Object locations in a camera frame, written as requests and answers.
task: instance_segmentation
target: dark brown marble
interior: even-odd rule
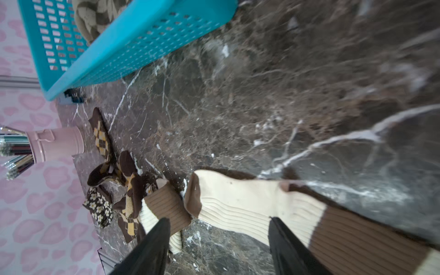
[[[102,162],[87,122],[97,106],[115,150],[179,191],[202,166],[302,179],[438,244],[439,14],[436,0],[245,1],[220,29],[58,106],[86,136],[80,181]],[[118,259],[135,245],[115,223],[99,235]],[[195,220],[183,243],[167,274],[273,274],[248,236]]]

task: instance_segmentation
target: fabric in basket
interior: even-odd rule
[[[75,23],[92,43],[126,9],[132,0],[72,0]]]

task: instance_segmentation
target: turquoise laundry basket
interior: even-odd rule
[[[71,0],[18,0],[47,100],[120,79],[227,23],[237,0],[133,0],[90,47]]]

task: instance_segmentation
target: pink container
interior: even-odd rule
[[[27,132],[35,163],[84,153],[84,140],[78,127]]]

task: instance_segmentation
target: pink leopard print wallpaper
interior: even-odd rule
[[[15,0],[0,0],[0,52],[0,75],[36,77]],[[0,124],[61,127],[54,102],[18,89],[0,90]],[[72,158],[36,164],[12,181],[5,173],[0,167],[0,274],[103,275]]]

